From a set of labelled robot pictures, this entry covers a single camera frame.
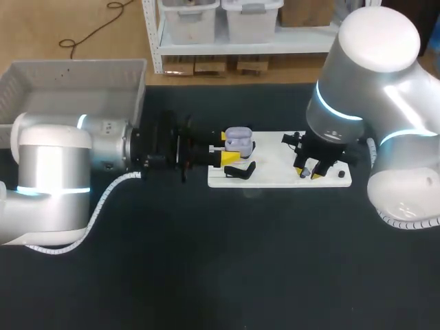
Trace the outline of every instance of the cardboard box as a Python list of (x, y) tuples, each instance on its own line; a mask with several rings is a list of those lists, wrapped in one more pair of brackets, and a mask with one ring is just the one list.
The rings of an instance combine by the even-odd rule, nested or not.
[(333, 18), (334, 0), (284, 0), (281, 25), (286, 28), (326, 26)]
[(194, 76), (194, 56), (164, 56), (162, 67), (168, 76)]
[(240, 74), (260, 74), (269, 69), (268, 55), (240, 55), (236, 64)]
[(227, 74), (226, 56), (196, 56), (194, 75), (207, 77), (225, 77)]

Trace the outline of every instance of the white plastic box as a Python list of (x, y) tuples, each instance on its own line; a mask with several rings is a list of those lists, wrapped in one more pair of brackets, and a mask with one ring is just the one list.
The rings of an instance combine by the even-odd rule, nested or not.
[(269, 43), (284, 0), (221, 0), (228, 13), (231, 43)]
[(207, 5), (166, 6), (162, 1), (159, 5), (165, 13), (173, 43), (214, 43), (215, 10), (220, 6), (220, 0)]
[(0, 149), (23, 112), (101, 114), (139, 127), (146, 60), (19, 60), (0, 77)]

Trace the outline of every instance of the glowing blue light ring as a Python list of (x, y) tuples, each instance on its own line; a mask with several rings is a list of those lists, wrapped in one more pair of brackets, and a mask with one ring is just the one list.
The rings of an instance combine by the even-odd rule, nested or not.
[(321, 93), (319, 92), (318, 83), (316, 83), (316, 94), (318, 95), (319, 101), (321, 101), (322, 105), (325, 107), (325, 109), (329, 110), (333, 115), (336, 115), (338, 117), (347, 119), (347, 120), (362, 120), (361, 117), (356, 117), (355, 115), (344, 115), (343, 113), (340, 113), (339, 111), (336, 111), (332, 107), (330, 107), (327, 102), (324, 101), (324, 99), (321, 96)]
[(394, 133), (388, 134), (384, 139), (380, 142), (380, 146), (389, 139), (395, 138), (396, 136), (401, 135), (420, 135), (420, 136), (436, 136), (437, 133), (423, 130), (423, 129), (402, 129), (401, 131), (396, 131)]
[(16, 191), (22, 195), (36, 196), (39, 194), (48, 195), (68, 195), (68, 194), (84, 194), (90, 193), (90, 188), (64, 188), (58, 190), (41, 190), (38, 188), (30, 187), (16, 187)]
[(78, 124), (76, 124), (77, 129), (81, 129), (83, 127), (84, 119), (87, 117), (87, 115), (81, 115), (78, 119)]

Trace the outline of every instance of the white board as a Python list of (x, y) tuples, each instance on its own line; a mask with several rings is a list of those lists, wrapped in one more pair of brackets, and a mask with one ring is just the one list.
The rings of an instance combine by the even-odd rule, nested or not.
[[(325, 177), (301, 179), (294, 168), (296, 154), (286, 143), (281, 143), (283, 134), (293, 135), (295, 132), (253, 132), (252, 139), (256, 148), (249, 159), (232, 163), (231, 166), (247, 169), (250, 162), (256, 162), (256, 168), (248, 180), (226, 177), (223, 168), (208, 167), (208, 185), (212, 188), (324, 188), (349, 187), (351, 175), (349, 166), (336, 162)], [(306, 167), (311, 171), (317, 161), (308, 159)], [(338, 177), (344, 171), (343, 178)]]

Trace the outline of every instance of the storage box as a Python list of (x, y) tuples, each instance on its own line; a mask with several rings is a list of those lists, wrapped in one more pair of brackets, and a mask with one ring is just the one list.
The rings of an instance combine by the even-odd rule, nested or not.
[(188, 45), (195, 43), (214, 43), (215, 10), (220, 0), (210, 0), (207, 5), (166, 6), (159, 1), (165, 12), (166, 24), (173, 43)]
[(334, 0), (285, 0), (280, 21), (286, 28), (327, 26), (333, 11)]
[(17, 61), (0, 78), (0, 148), (21, 113), (101, 114), (135, 127), (144, 105), (146, 60)]
[(222, 0), (231, 43), (269, 43), (284, 0)]

